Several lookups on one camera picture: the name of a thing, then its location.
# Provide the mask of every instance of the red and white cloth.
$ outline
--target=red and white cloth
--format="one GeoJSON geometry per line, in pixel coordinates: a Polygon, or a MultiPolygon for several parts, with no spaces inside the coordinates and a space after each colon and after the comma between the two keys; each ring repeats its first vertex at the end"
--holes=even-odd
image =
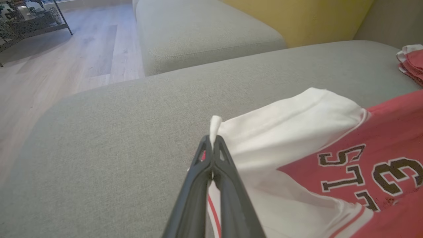
{"type": "Polygon", "coordinates": [[[406,45],[397,53],[398,68],[423,87],[423,45],[406,45]]]}
{"type": "MultiPolygon", "coordinates": [[[[221,135],[268,238],[423,234],[423,91],[368,110],[308,89],[221,122],[221,135]]],[[[208,212],[220,237],[220,192],[208,212]]]]}

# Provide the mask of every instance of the sofa seat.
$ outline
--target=sofa seat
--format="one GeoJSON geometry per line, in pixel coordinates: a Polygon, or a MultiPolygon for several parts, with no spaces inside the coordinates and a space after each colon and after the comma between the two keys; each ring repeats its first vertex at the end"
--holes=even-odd
{"type": "Polygon", "coordinates": [[[0,189],[0,237],[161,237],[213,115],[315,87],[371,107],[420,87],[398,49],[311,45],[85,91],[36,123],[0,189]]]}
{"type": "Polygon", "coordinates": [[[146,76],[286,48],[276,30],[218,0],[136,1],[146,76]]]}

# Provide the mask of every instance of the folded red cloth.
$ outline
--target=folded red cloth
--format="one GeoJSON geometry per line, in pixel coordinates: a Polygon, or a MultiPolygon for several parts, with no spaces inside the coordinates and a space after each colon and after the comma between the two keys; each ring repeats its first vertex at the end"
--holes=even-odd
{"type": "Polygon", "coordinates": [[[423,45],[406,45],[397,53],[398,69],[423,87],[423,45]]]}

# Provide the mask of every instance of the metal rack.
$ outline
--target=metal rack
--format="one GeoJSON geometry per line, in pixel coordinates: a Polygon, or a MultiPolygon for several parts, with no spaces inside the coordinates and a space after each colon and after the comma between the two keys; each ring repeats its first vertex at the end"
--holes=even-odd
{"type": "Polygon", "coordinates": [[[73,35],[71,29],[69,28],[68,23],[66,22],[65,17],[63,16],[62,11],[60,10],[59,6],[57,5],[56,0],[53,0],[54,4],[56,5],[57,10],[59,11],[64,23],[60,24],[60,25],[54,25],[54,26],[48,26],[46,28],[43,29],[39,29],[39,30],[34,30],[34,31],[30,31],[24,34],[19,34],[19,35],[15,35],[13,38],[11,38],[10,40],[6,41],[5,38],[1,37],[3,39],[3,41],[5,42],[4,44],[0,45],[0,52],[10,48],[11,46],[15,45],[16,43],[18,43],[19,41],[32,37],[32,36],[38,36],[44,33],[48,33],[48,32],[52,32],[52,31],[56,31],[56,30],[61,30],[61,29],[65,29],[67,28],[69,30],[69,33],[71,35],[73,35]]]}

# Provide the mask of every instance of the floor plank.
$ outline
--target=floor plank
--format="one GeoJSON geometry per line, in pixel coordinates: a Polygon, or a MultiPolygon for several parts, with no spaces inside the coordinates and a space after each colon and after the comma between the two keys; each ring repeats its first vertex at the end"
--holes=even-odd
{"type": "Polygon", "coordinates": [[[143,78],[132,4],[66,11],[67,30],[0,53],[0,186],[32,127],[60,99],[143,78]]]}

